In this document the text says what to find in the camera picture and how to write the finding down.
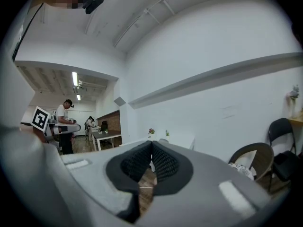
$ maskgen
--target ceiling light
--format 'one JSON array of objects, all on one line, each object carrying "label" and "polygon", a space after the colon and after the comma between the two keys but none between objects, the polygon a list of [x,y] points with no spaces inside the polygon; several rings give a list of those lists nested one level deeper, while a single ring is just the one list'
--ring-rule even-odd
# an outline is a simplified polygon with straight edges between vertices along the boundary
[{"label": "ceiling light", "polygon": [[77,73],[76,72],[73,72],[72,73],[72,80],[74,82],[74,86],[78,86],[78,78],[77,78]]}]

